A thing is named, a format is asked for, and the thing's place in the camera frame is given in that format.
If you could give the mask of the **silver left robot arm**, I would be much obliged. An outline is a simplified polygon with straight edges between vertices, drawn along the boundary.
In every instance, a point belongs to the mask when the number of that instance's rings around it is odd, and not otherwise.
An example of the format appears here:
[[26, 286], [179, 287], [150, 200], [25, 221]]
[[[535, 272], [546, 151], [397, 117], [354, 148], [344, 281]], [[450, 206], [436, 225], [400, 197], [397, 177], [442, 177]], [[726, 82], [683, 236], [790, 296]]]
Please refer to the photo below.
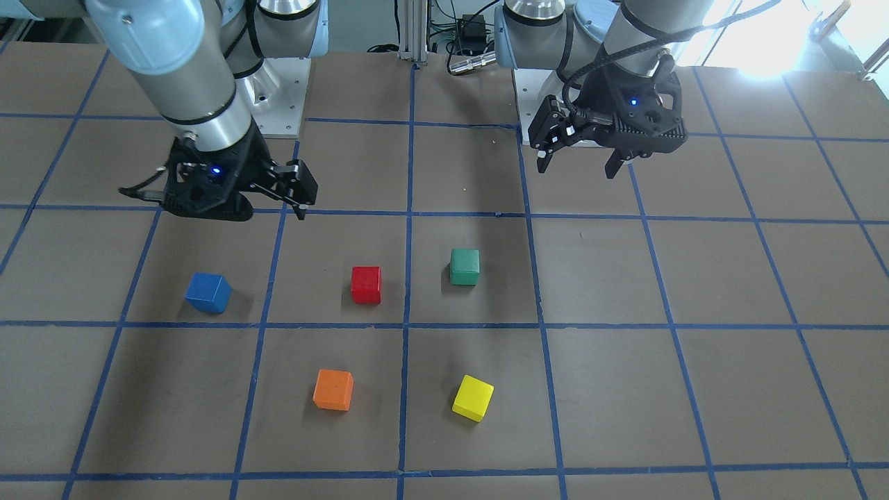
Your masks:
[[560, 149], [590, 140], [625, 162], [670, 154], [688, 139], [668, 37], [696, 28], [709, 1], [505, 1], [495, 13], [502, 67], [549, 70], [528, 142], [545, 173]]

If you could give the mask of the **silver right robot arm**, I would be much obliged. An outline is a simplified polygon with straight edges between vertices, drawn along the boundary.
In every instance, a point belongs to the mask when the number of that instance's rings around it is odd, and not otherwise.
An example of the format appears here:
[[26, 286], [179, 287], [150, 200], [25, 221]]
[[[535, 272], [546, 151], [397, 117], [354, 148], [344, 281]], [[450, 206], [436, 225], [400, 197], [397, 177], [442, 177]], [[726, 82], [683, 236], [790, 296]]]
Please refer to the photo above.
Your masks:
[[176, 134], [164, 189], [124, 187], [125, 197], [178, 217], [243, 222], [248, 193], [304, 219], [318, 186], [305, 162], [273, 161], [257, 122], [282, 91], [265, 64], [328, 49], [325, 1], [3, 1], [21, 22], [80, 18], [107, 45]]

